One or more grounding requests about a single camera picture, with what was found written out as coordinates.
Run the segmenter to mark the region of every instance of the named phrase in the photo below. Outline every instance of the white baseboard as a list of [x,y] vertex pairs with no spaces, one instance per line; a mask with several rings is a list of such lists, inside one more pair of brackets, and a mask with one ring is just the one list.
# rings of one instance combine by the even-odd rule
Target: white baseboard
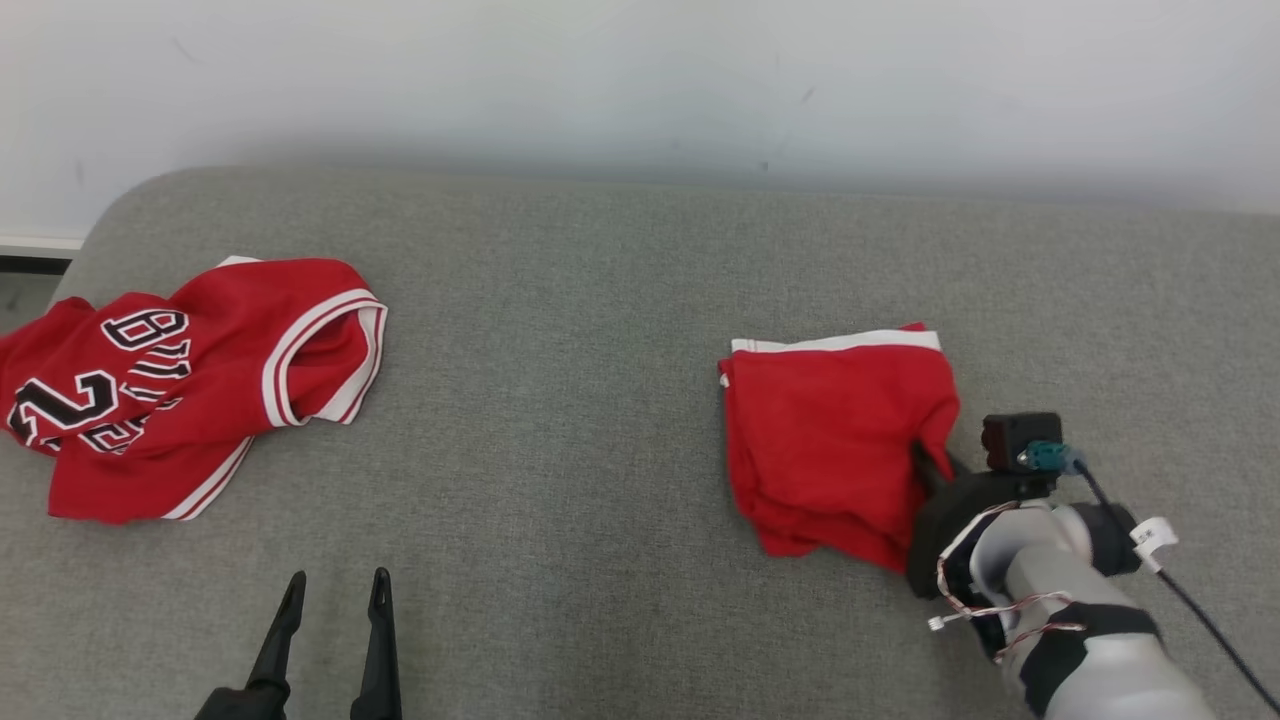
[[0,234],[0,255],[19,258],[58,258],[70,260],[79,252],[82,237],[40,237],[26,234]]

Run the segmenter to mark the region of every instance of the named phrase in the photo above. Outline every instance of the basketball jersey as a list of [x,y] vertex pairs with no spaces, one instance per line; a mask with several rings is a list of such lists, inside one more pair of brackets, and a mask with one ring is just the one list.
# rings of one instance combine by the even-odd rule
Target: basketball jersey
[[56,459],[50,515],[189,520],[253,436],[352,421],[385,314],[355,269],[328,259],[229,258],[168,300],[63,300],[0,338],[3,424]]

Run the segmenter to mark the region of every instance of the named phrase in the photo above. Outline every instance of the floor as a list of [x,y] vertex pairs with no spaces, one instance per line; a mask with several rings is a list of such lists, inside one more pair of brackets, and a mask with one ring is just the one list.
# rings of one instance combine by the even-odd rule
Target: floor
[[8,334],[45,314],[58,275],[0,273],[0,334]]

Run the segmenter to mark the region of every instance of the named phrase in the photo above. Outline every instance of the white wall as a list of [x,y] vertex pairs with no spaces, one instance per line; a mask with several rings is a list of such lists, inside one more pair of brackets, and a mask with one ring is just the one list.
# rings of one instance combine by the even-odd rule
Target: white wall
[[1280,211],[1280,3],[0,0],[0,234],[308,149]]

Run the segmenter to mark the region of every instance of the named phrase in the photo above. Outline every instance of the black cable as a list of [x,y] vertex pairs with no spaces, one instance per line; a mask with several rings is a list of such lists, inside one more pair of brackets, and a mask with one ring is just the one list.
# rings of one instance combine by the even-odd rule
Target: black cable
[[[1111,518],[1111,521],[1115,523],[1120,533],[1124,537],[1129,537],[1129,530],[1125,529],[1124,520],[1120,519],[1120,514],[1116,512],[1115,507],[1111,506],[1111,501],[1107,498],[1107,493],[1102,492],[1102,486],[1098,484],[1097,478],[1093,477],[1093,473],[1089,471],[1089,468],[1082,460],[1074,460],[1073,465],[1075,466],[1075,470],[1084,478],[1084,482],[1089,483],[1089,489],[1093,491],[1093,497],[1098,500],[1098,505],[1106,511],[1107,516]],[[1174,594],[1178,596],[1178,600],[1181,600],[1183,603],[1190,609],[1190,611],[1196,615],[1196,619],[1201,621],[1201,625],[1204,625],[1204,629],[1208,630],[1208,634],[1213,635],[1213,639],[1217,641],[1217,644],[1219,647],[1222,648],[1222,652],[1225,652],[1226,656],[1231,659],[1231,662],[1235,664],[1235,669],[1239,670],[1242,675],[1244,675],[1244,679],[1248,680],[1253,691],[1262,697],[1262,702],[1267,703],[1267,707],[1270,707],[1271,711],[1276,714],[1276,716],[1280,716],[1280,702],[1277,702],[1275,696],[1272,696],[1265,687],[1262,687],[1262,682],[1258,680],[1258,676],[1253,674],[1253,669],[1249,667],[1248,662],[1245,662],[1244,659],[1240,657],[1240,653],[1235,651],[1235,647],[1231,646],[1231,642],[1226,639],[1226,635],[1222,634],[1222,630],[1220,630],[1217,624],[1213,623],[1213,620],[1208,616],[1208,612],[1206,612],[1204,609],[1201,607],[1201,605],[1192,598],[1192,596],[1187,594],[1187,591],[1183,589],[1183,587],[1178,584],[1178,582],[1174,580],[1174,578],[1170,577],[1167,571],[1165,571],[1164,569],[1156,570],[1156,577],[1164,580],[1164,583],[1169,585],[1169,589],[1174,591]]]

